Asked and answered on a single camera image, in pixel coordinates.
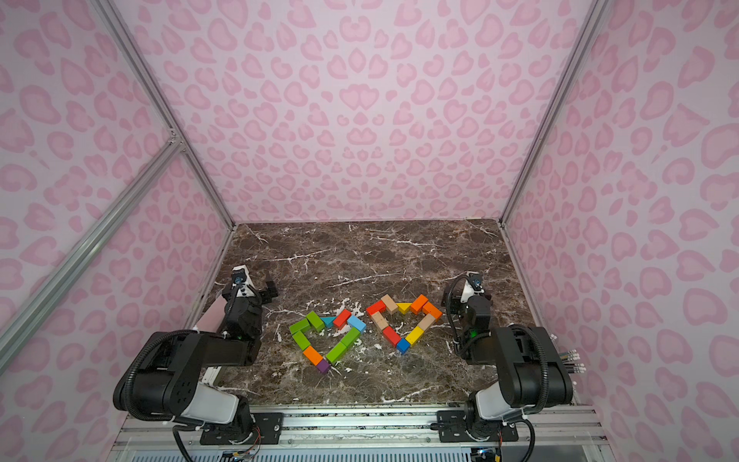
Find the blue block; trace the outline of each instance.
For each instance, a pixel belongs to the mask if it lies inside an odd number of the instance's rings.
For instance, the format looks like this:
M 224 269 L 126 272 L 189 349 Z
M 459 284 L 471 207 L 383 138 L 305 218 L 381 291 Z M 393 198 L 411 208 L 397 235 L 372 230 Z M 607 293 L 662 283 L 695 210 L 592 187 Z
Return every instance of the blue block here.
M 347 320 L 347 323 L 354 327 L 359 332 L 364 332 L 365 329 L 367 329 L 367 325 L 364 324 L 362 321 L 359 320 L 357 316 L 351 315 L 349 319 Z
M 336 319 L 336 316 L 330 316 L 327 318 L 321 318 L 323 320 L 324 324 L 326 324 L 326 327 L 332 328 L 333 327 L 333 320 Z
M 410 350 L 411 344 L 406 339 L 402 339 L 398 342 L 397 349 L 401 352 L 401 355 L 406 354 L 406 351 Z

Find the pink leopard print wall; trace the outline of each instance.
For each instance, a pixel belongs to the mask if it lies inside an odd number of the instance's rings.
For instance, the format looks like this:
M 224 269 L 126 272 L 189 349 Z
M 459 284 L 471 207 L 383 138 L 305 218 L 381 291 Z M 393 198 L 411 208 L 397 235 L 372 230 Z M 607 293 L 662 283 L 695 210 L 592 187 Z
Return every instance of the pink leopard print wall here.
M 512 240 L 620 461 L 739 459 L 739 3 L 621 0 Z
M 224 235 L 176 159 L 0 376 L 0 459 L 104 460 L 125 418 L 113 387 L 154 331 L 183 327 Z
M 590 0 L 116 2 L 237 220 L 496 217 Z
M 163 145 L 84 0 L 0 5 L 0 332 Z

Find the heart shape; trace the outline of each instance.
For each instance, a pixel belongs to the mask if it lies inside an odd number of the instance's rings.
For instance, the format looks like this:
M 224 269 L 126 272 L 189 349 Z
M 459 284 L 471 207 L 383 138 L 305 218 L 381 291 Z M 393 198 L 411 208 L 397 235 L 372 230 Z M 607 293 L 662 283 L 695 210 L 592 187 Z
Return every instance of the heart shape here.
M 305 336 L 305 333 L 311 329 L 320 333 L 326 329 L 327 325 L 333 325 L 340 330 L 347 324 L 352 326 L 352 329 L 341 337 L 339 343 L 326 357 L 316 351 Z M 349 310 L 343 310 L 334 318 L 321 318 L 314 311 L 311 311 L 305 316 L 305 319 L 301 319 L 290 326 L 290 334 L 293 336 L 295 343 L 303 350 L 305 357 L 318 368 L 321 374 L 327 374 L 331 370 L 331 364 L 336 364 L 344 356 L 366 328 L 367 326 L 359 318 L 352 315 Z
M 426 314 L 423 319 L 416 325 L 416 327 L 409 333 L 404 339 L 395 332 L 382 313 L 384 311 L 394 314 L 396 311 L 400 311 L 402 314 L 413 312 L 413 314 L 419 314 L 421 311 Z M 367 314 L 372 321 L 377 325 L 379 330 L 382 330 L 382 334 L 385 336 L 388 342 L 396 347 L 401 355 L 406 354 L 410 347 L 412 347 L 418 339 L 425 333 L 431 326 L 441 317 L 441 311 L 439 311 L 434 305 L 429 302 L 429 299 L 425 295 L 420 295 L 412 303 L 395 303 L 390 295 L 383 296 L 379 302 L 367 308 Z

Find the green block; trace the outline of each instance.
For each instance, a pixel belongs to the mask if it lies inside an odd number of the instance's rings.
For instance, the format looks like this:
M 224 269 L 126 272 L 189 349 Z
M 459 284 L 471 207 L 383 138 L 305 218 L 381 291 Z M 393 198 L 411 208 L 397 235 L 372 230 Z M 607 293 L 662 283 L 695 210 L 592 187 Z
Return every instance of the green block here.
M 339 342 L 330 352 L 328 352 L 328 354 L 326 355 L 326 360 L 329 361 L 329 363 L 331 364 L 336 364 L 346 352 L 347 346 Z
M 308 313 L 305 318 L 308 320 L 310 325 L 313 326 L 313 329 L 316 329 L 317 332 L 321 332 L 323 329 L 326 328 L 326 324 L 324 324 L 323 319 L 319 318 L 319 315 L 315 314 L 312 311 Z
M 307 319 L 301 319 L 290 326 L 290 334 L 295 335 L 296 332 L 307 332 L 310 330 L 310 323 Z
M 356 327 L 352 327 L 352 330 L 347 332 L 346 335 L 344 335 L 344 338 L 341 339 L 341 343 L 343 343 L 348 350 L 349 348 L 351 348 L 352 345 L 354 345 L 354 342 L 356 341 L 356 339 L 359 338 L 361 334 L 362 332 L 360 332 L 359 329 L 357 329 Z
M 305 351 L 310 346 L 310 342 L 305 337 L 305 334 L 303 332 L 295 332 L 293 334 L 293 340 L 295 340 L 295 343 L 297 343 L 300 349 L 303 351 Z

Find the brown marble surface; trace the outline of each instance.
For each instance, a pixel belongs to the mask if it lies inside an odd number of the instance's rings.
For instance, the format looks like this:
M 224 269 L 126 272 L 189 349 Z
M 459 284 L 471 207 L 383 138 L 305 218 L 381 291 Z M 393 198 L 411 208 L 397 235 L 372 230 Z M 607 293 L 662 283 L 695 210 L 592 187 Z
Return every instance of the brown marble surface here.
M 400 356 L 365 314 L 386 293 L 396 302 L 424 294 L 441 308 L 451 279 L 479 271 L 493 297 L 496 325 L 534 323 L 493 220 L 241 225 L 211 299 L 229 281 L 231 268 L 242 264 L 258 288 L 268 269 L 280 291 L 265 306 L 257 363 L 228 368 L 221 383 L 254 404 L 444 403 L 463 401 L 495 381 L 494 367 L 468 366 L 452 355 L 445 316 Z M 289 326 L 312 310 L 334 316 L 342 308 L 366 322 L 367 330 L 323 376 L 292 340 Z M 409 312 L 387 318 L 405 336 L 421 316 Z M 340 335 L 331 330 L 307 336 L 325 356 Z

